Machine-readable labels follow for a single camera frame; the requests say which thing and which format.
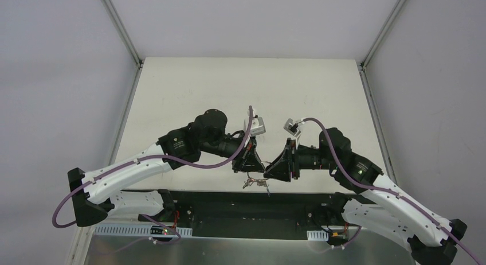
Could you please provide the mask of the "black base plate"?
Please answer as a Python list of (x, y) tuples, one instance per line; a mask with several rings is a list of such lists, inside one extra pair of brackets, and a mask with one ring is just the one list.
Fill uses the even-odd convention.
[(190, 228), (195, 237), (304, 240), (307, 231), (335, 230), (343, 193), (191, 192), (172, 190), (173, 203), (152, 219)]

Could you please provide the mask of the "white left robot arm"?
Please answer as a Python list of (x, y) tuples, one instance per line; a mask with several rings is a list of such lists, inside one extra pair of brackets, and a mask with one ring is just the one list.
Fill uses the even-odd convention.
[(235, 173), (263, 173), (263, 162), (256, 153), (256, 137), (266, 132), (263, 118), (249, 110), (243, 130), (232, 134), (225, 132), (227, 122), (222, 111), (207, 110), (131, 158), (89, 172), (78, 167), (68, 171), (68, 197), (72, 200), (75, 224), (88, 227), (114, 215), (171, 220), (175, 206), (168, 190), (133, 192), (127, 188), (183, 166), (216, 169), (230, 164)]

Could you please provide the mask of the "silver keyring with clips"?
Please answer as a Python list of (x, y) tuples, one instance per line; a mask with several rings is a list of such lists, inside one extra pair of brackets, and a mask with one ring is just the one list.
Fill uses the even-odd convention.
[[(270, 164), (270, 162), (268, 161), (262, 161), (262, 162), (264, 166)], [(265, 188), (265, 185), (267, 185), (268, 178), (253, 178), (250, 174), (251, 173), (246, 173), (246, 180), (244, 181), (242, 189), (246, 189), (248, 187), (251, 187), (252, 185)]]

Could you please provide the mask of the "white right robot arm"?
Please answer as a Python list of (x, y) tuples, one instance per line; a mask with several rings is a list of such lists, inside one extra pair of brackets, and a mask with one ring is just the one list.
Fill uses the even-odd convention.
[(265, 178), (289, 182), (301, 170), (328, 170), (342, 187), (372, 201), (359, 202), (335, 193), (325, 209), (328, 222), (364, 227), (403, 247), (419, 264), (452, 264), (467, 225), (431, 211), (395, 184), (376, 164), (354, 153), (337, 128), (319, 134), (319, 147), (297, 145), (289, 138)]

